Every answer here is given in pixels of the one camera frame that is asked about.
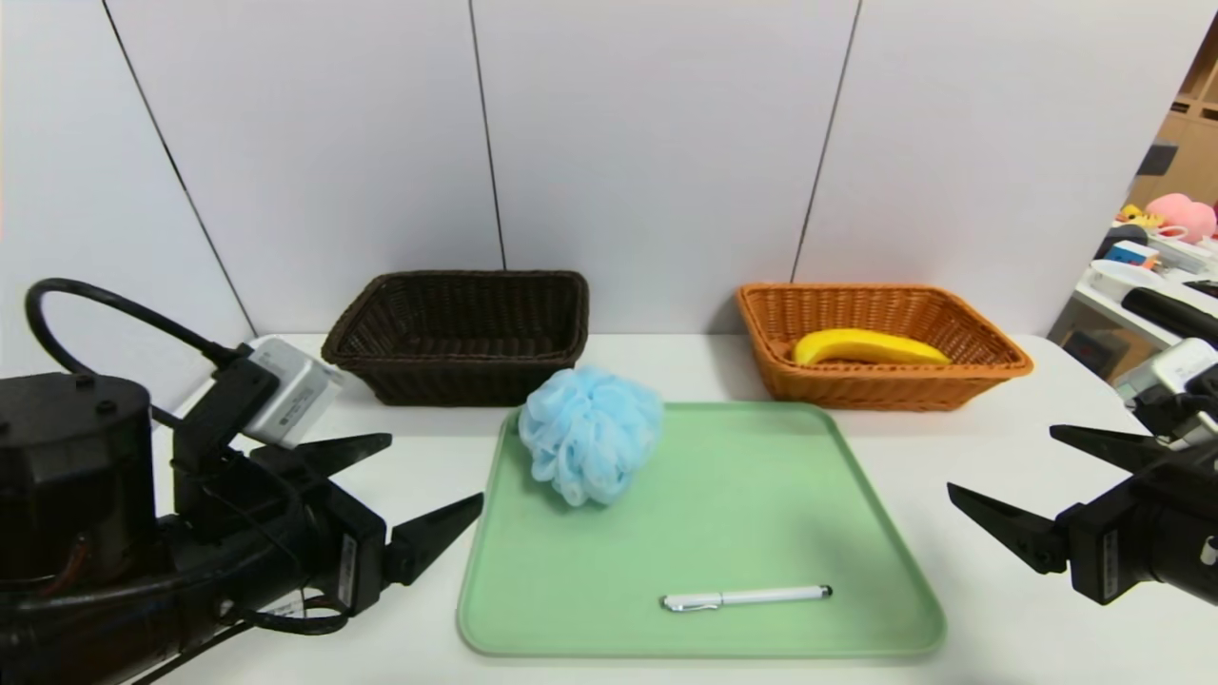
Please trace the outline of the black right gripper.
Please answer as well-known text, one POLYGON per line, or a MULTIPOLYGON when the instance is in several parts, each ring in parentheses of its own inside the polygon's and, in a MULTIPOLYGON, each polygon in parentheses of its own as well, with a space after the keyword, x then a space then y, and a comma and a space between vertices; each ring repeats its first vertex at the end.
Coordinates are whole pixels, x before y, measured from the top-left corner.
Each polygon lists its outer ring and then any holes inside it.
POLYGON ((1216 446, 1181 451, 1151 435, 1057 424, 1050 438, 1130 477, 1066 516, 1049 518, 948 484, 952 506, 1032 570, 1062 574, 1099 605, 1162 581, 1216 603, 1216 446))

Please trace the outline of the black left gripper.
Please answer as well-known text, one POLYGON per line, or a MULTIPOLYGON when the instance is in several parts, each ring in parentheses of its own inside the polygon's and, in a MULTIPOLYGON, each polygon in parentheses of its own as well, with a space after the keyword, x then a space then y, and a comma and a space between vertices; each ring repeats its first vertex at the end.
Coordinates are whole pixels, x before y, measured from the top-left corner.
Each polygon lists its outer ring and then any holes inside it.
POLYGON ((177 645, 201 648, 238 628, 339 633, 384 584, 418 580, 477 520, 484 492, 401 523, 386 545, 382 516, 333 478, 391 442, 374 433, 251 453, 177 450, 171 559, 188 578, 171 594, 177 645))

